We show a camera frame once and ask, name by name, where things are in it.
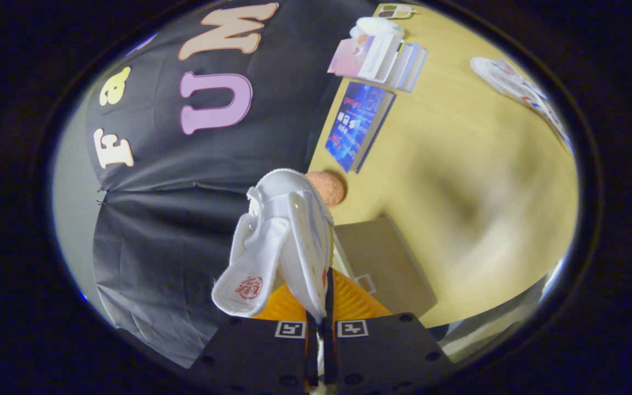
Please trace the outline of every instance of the book cover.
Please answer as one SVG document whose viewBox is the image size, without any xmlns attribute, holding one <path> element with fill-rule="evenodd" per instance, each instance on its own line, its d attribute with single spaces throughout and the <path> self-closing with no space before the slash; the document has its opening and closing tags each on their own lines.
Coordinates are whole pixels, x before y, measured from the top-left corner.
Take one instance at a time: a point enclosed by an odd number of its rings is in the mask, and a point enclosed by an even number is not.
<svg viewBox="0 0 632 395">
<path fill-rule="evenodd" d="M 368 133 L 376 132 L 379 127 L 382 115 L 378 117 L 378 112 L 387 93 L 389 97 L 392 96 L 384 88 L 366 83 L 349 83 L 326 141 L 326 150 L 346 173 L 353 167 Z M 379 118 L 378 125 L 372 125 L 376 118 Z"/>
<path fill-rule="evenodd" d="M 373 41 L 374 37 L 367 35 L 341 40 L 328 72 L 345 77 L 358 77 Z"/>
</svg>

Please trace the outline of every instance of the blue book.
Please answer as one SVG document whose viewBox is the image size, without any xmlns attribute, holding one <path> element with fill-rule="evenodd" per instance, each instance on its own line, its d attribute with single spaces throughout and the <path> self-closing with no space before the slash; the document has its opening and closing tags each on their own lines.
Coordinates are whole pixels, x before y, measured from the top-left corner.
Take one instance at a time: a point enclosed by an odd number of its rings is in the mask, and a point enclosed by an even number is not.
<svg viewBox="0 0 632 395">
<path fill-rule="evenodd" d="M 384 88 L 349 83 L 326 142 L 326 150 L 346 173 L 351 168 L 359 173 L 393 100 L 394 93 Z"/>
</svg>

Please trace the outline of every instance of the stack of books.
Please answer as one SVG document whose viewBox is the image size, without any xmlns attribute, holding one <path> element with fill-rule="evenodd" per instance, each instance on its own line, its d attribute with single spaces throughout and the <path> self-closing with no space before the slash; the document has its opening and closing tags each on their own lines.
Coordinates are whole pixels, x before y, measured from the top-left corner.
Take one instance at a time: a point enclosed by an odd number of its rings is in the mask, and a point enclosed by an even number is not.
<svg viewBox="0 0 632 395">
<path fill-rule="evenodd" d="M 328 72 L 411 92 L 428 52 L 396 35 L 361 35 L 341 41 Z"/>
</svg>

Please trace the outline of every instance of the white slipper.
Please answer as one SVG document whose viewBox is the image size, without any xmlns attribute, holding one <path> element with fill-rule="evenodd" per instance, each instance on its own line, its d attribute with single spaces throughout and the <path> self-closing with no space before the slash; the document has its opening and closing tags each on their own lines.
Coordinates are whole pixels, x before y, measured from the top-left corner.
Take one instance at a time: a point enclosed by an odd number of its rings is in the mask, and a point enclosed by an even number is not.
<svg viewBox="0 0 632 395">
<path fill-rule="evenodd" d="M 334 224 L 323 198 L 306 176 L 288 168 L 268 173 L 247 194 L 249 212 L 238 221 L 213 302 L 230 315 L 253 317 L 265 307 L 279 267 L 292 295 L 320 323 Z"/>
<path fill-rule="evenodd" d="M 552 109 L 549 98 L 541 88 L 520 75 L 504 59 L 494 61 L 487 58 L 472 58 L 470 66 L 497 92 L 532 108 L 541 115 L 559 135 L 567 149 L 572 151 L 565 126 L 560 122 L 554 109 Z"/>
</svg>

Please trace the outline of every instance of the pink letter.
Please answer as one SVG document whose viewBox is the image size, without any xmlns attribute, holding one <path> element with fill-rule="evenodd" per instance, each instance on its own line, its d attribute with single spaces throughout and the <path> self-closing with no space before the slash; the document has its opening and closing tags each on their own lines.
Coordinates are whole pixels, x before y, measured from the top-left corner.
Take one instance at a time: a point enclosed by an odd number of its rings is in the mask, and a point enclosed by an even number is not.
<svg viewBox="0 0 632 395">
<path fill-rule="evenodd" d="M 248 78 L 238 74 L 194 75 L 186 72 L 180 81 L 180 94 L 188 98 L 192 92 L 201 89 L 229 88 L 233 91 L 233 101 L 222 108 L 195 110 L 186 105 L 180 113 L 180 123 L 185 134 L 192 134 L 201 128 L 227 127 L 235 125 L 245 117 L 253 98 L 253 87 Z"/>
<path fill-rule="evenodd" d="M 251 33 L 243 37 L 233 37 L 240 33 L 261 29 L 264 25 L 243 18 L 265 20 L 274 15 L 279 5 L 268 3 L 263 5 L 246 5 L 228 10 L 215 10 L 201 20 L 202 25 L 216 25 L 216 29 L 187 40 L 180 48 L 179 60 L 185 60 L 193 53 L 213 49 L 240 49 L 243 53 L 251 53 L 258 48 L 259 33 Z"/>
</svg>

